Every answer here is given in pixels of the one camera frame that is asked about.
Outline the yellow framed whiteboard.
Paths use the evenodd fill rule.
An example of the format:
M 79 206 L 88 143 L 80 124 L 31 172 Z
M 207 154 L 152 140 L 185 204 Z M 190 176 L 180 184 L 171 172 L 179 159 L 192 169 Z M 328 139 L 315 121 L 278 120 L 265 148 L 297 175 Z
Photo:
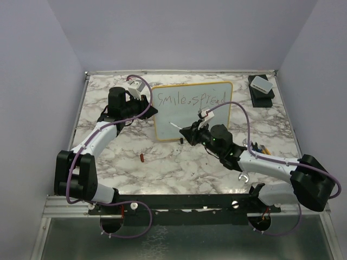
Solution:
M 182 128 L 189 127 L 199 119 L 200 109 L 211 109 L 221 103 L 223 106 L 213 111 L 210 125 L 224 124 L 228 127 L 232 93 L 233 84 L 230 81 L 153 87 L 152 106 L 158 110 L 154 116 L 157 140 L 180 139 L 179 129 L 169 122 Z

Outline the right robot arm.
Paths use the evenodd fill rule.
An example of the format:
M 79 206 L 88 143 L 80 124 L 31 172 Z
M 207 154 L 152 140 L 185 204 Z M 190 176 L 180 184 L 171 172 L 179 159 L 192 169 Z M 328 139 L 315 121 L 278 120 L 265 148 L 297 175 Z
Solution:
M 307 154 L 299 159 L 259 155 L 235 144 L 225 125 L 200 127 L 199 124 L 194 122 L 180 130 L 190 145 L 203 145 L 229 170 L 259 173 L 283 181 L 265 185 L 251 196 L 249 206 L 253 211 L 261 212 L 275 204 L 301 204 L 316 212 L 325 209 L 335 182 L 315 157 Z

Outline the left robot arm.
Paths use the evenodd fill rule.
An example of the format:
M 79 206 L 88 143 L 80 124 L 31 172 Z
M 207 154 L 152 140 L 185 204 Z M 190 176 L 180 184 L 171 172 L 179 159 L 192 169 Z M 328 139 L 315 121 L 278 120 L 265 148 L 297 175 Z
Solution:
M 116 188 L 98 182 L 96 159 L 108 144 L 126 127 L 126 122 L 145 120 L 157 114 L 151 98 L 134 88 L 113 87 L 108 104 L 101 112 L 93 131 L 70 151 L 56 157 L 54 193 L 65 196 L 71 203 L 100 203 L 105 212 L 118 211 L 120 201 Z

